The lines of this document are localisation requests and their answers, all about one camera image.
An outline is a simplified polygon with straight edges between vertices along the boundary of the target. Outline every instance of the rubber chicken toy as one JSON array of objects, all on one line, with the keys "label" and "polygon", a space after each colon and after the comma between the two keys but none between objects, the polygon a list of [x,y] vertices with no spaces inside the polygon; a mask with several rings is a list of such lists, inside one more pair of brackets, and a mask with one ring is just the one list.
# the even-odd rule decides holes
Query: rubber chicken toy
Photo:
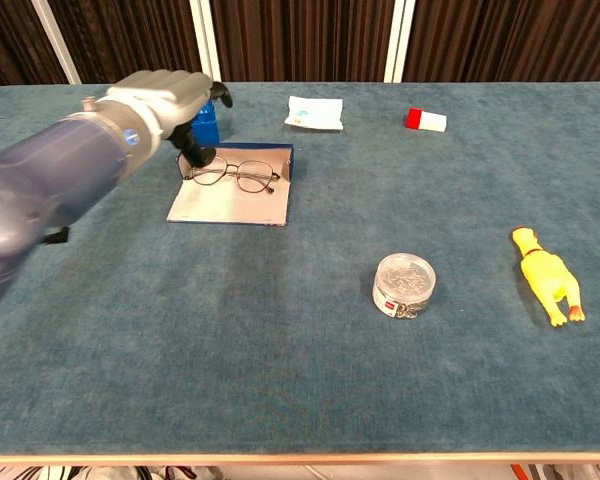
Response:
[{"label": "rubber chicken toy", "polygon": [[527,227],[516,227],[511,232],[513,241],[520,249],[520,268],[531,290],[547,311],[551,325],[558,327],[567,323],[567,318],[558,308],[566,295],[569,303],[569,320],[581,322],[584,312],[580,306],[578,281],[557,255],[545,251],[538,243],[535,232]]}]

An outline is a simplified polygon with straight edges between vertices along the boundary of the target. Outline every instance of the blue felt tablecloth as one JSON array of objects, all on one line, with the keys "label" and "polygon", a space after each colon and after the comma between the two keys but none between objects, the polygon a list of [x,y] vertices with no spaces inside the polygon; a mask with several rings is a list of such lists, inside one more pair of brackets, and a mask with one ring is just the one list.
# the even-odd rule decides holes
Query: blue felt tablecloth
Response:
[{"label": "blue felt tablecloth", "polygon": [[[295,145],[287,226],[168,224],[163,145],[0,303],[0,454],[600,451],[600,83],[230,88],[223,140]],[[0,150],[104,91],[1,87]],[[283,125],[292,94],[344,132]],[[519,224],[584,324],[549,325]],[[398,251],[438,276],[413,321],[371,300]]]}]

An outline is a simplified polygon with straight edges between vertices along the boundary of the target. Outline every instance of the red cap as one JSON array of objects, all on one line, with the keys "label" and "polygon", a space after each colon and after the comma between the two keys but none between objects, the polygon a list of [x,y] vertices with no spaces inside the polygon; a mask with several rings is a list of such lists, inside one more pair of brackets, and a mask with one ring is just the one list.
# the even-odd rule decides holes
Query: red cap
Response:
[{"label": "red cap", "polygon": [[404,126],[407,128],[415,128],[416,130],[420,126],[420,117],[422,116],[421,108],[410,108],[407,113],[407,120],[404,122]]}]

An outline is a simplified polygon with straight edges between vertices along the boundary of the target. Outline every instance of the blue box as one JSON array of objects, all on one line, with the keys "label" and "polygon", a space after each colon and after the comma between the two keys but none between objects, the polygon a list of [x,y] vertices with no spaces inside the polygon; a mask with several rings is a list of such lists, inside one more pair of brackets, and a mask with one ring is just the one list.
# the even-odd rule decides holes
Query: blue box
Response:
[{"label": "blue box", "polygon": [[218,122],[216,121],[216,110],[213,103],[209,100],[204,107],[193,117],[191,130],[196,137],[197,142],[202,145],[217,145],[220,143],[218,133]]}]

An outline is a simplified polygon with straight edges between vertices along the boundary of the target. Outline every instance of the robotic arm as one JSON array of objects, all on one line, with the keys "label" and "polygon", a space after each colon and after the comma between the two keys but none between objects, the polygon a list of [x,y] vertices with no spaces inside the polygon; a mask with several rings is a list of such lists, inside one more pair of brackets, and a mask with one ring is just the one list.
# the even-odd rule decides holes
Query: robotic arm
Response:
[{"label": "robotic arm", "polygon": [[169,140],[192,167],[208,165],[191,122],[227,88],[202,73],[139,71],[85,98],[83,111],[0,154],[0,298],[49,228],[76,222]]}]

